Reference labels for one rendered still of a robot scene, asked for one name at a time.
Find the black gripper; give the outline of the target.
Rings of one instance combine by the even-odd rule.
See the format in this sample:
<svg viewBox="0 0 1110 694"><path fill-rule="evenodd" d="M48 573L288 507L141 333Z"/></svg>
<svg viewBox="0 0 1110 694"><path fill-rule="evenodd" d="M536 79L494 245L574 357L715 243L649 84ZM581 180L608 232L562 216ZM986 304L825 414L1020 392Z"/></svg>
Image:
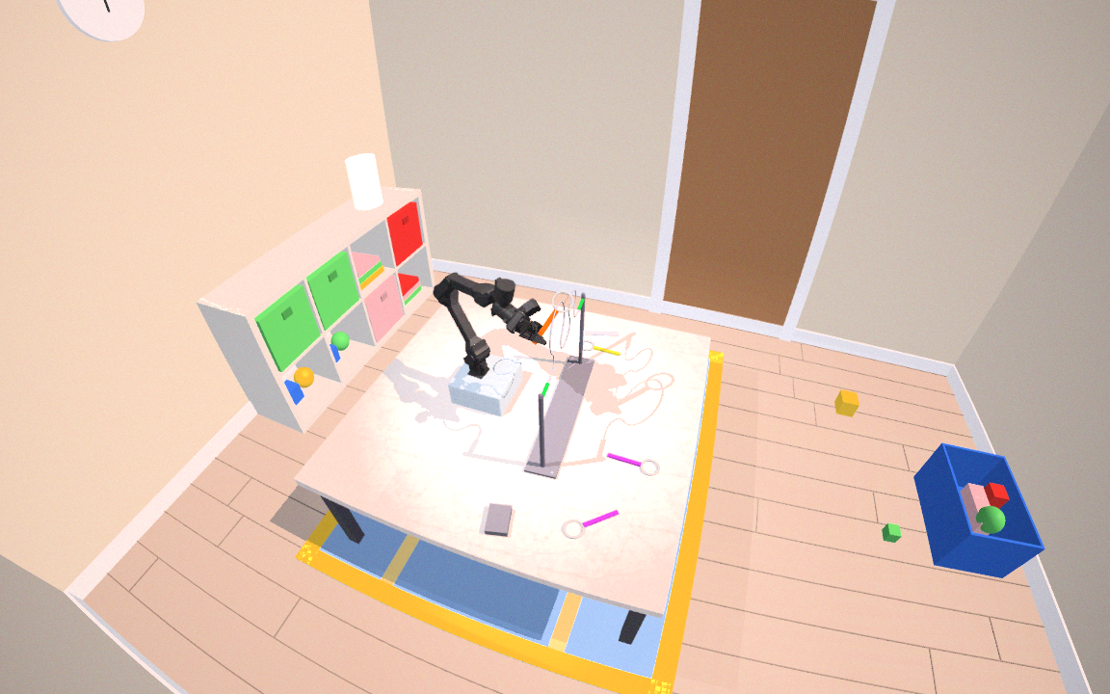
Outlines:
<svg viewBox="0 0 1110 694"><path fill-rule="evenodd" d="M521 319L523 316L523 319ZM502 315L502 322L505 322L506 330L511 334L519 333L521 338L527 339L527 341L534 341L539 344L546 344L547 342L539 334L542 324L537 321L529 320L529 316L525 316L524 313L516 312L515 305L508 306L505 313Z"/></svg>

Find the purple handle with grey loop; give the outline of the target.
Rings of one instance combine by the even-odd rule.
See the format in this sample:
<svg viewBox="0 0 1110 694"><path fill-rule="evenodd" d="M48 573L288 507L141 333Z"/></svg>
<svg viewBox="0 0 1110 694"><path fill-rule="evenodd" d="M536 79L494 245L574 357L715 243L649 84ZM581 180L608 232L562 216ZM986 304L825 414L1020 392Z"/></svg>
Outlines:
<svg viewBox="0 0 1110 694"><path fill-rule="evenodd" d="M619 514L620 514L620 511L614 510L614 511L610 511L610 513L603 515L603 517L593 519L592 521L585 521L585 522L576 521L576 520L571 520L571 521L573 521L573 522L581 522L582 527L585 529L585 527L589 527L591 524L598 523L601 521L604 521L605 519L617 517ZM567 523L571 522L571 521L567 521ZM565 524L567 524L567 523L565 523ZM567 535L567 531L565 531L565 524L564 524L565 536L568 536L568 539L581 539L581 536L583 535L583 532L578 536L569 536L569 535Z"/></svg>
<svg viewBox="0 0 1110 694"><path fill-rule="evenodd" d="M613 460L618 460L618 461L620 461L623 463L633 463L633 465L636 466L636 467L642 467L642 465L643 465L644 462L647 462L647 461L653 462L653 460L644 460L642 462L633 461L633 460L628 460L628 457L622 457L622 456L618 456L618 454L610 454L610 453L608 453L607 457L613 457ZM654 471L653 473L648 473L647 471L644 471L644 474L646 474L646 475L655 475L656 473L659 473L659 463L656 463L656 462L654 462L654 463L657 465L657 471Z"/></svg>

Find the orange bar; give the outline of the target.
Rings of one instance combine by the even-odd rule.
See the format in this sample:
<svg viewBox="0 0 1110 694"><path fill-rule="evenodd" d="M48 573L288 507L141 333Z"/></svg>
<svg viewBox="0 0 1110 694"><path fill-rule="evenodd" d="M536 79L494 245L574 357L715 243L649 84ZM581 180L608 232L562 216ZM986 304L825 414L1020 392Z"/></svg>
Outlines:
<svg viewBox="0 0 1110 694"><path fill-rule="evenodd" d="M559 293L567 293L567 294L571 295L571 293L568 293L567 291L563 291L563 290L561 290ZM552 306L554 306L554 310L552 310L552 313L549 313L549 319L547 319L546 322L543 322L543 326L541 328L541 332L539 332L541 335L543 335L543 333L545 333L546 329L549 328L549 324L552 322L552 315L554 315L554 311L556 310L556 306L554 305L554 298L556 295L558 295L559 293L555 293L555 295L552 296ZM574 302L574 300L573 300L573 296L571 295L571 306L568 308L568 310L556 310L555 316L558 315L558 312L567 312L567 311L569 311L571 308L573 306L573 302Z"/></svg>

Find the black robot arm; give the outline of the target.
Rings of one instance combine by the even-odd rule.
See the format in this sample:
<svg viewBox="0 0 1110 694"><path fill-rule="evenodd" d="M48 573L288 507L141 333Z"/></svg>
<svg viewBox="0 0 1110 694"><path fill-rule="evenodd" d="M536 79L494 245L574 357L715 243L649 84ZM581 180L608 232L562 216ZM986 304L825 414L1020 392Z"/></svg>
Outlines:
<svg viewBox="0 0 1110 694"><path fill-rule="evenodd" d="M488 360L486 360L490 358L490 345L471 326L462 305L460 305L460 293L465 293L474 298L474 303L481 306L488 306L493 303L490 308L490 316L497 315L502 320L505 310L512 306L511 302L513 301L513 293L515 293L515 283L512 280L501 280L498 278L496 285L494 285L490 284L490 282L475 282L474 280L468 280L466 276L460 276L458 273L453 273L450 276L445 276L433 289L433 294L437 298L438 303L448 308L451 319L457 322L460 334L465 339L465 352L467 356L463 361L468 365L467 375L482 381L481 378L485 378L490 373ZM515 306L515 310L516 312L524 313L525 316L532 316L533 313L542 309L536 299L529 298L528 302L521 304L519 308Z"/></svg>

